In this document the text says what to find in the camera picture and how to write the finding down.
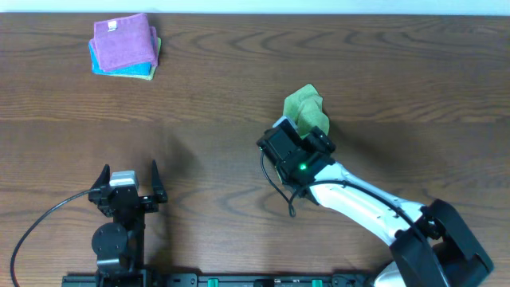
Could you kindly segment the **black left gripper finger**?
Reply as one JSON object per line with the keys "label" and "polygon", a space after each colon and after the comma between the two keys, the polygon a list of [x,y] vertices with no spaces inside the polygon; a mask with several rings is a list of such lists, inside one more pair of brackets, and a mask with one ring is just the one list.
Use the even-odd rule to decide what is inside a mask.
{"label": "black left gripper finger", "polygon": [[101,187],[107,186],[109,184],[109,181],[110,181],[110,176],[111,176],[110,166],[108,164],[105,164],[102,172],[99,175],[99,177],[97,178],[97,180],[92,185],[92,189],[93,190],[99,190]]}
{"label": "black left gripper finger", "polygon": [[151,164],[151,187],[158,203],[165,203],[168,200],[166,189],[159,176],[159,170],[155,160]]}

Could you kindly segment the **green microfiber cloth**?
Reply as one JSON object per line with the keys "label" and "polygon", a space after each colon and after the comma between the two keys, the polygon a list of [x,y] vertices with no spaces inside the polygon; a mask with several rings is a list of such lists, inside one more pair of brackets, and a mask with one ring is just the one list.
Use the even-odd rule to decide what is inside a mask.
{"label": "green microfiber cloth", "polygon": [[284,99],[283,115],[296,124],[301,138],[314,127],[328,135],[330,120],[324,113],[323,100],[312,84],[305,85]]}

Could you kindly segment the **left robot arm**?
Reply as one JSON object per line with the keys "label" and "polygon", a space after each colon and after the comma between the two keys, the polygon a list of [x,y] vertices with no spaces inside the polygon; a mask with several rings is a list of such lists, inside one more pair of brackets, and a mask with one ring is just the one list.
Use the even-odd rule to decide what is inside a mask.
{"label": "left robot arm", "polygon": [[145,215],[159,211],[168,200],[156,162],[151,163],[150,195],[138,195],[139,181],[134,171],[100,173],[88,200],[112,221],[100,226],[92,236],[96,254],[98,286],[160,286],[157,271],[144,264]]}

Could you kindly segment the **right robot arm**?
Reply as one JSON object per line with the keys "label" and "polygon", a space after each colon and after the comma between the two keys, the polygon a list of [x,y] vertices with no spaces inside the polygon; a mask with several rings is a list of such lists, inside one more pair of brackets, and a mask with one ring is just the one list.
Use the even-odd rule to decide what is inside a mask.
{"label": "right robot arm", "polygon": [[391,195],[349,172],[332,157],[335,145],[319,128],[300,137],[287,120],[257,141],[287,197],[305,198],[349,217],[382,240],[392,262],[373,286],[478,286],[494,264],[457,210],[440,199],[429,205]]}

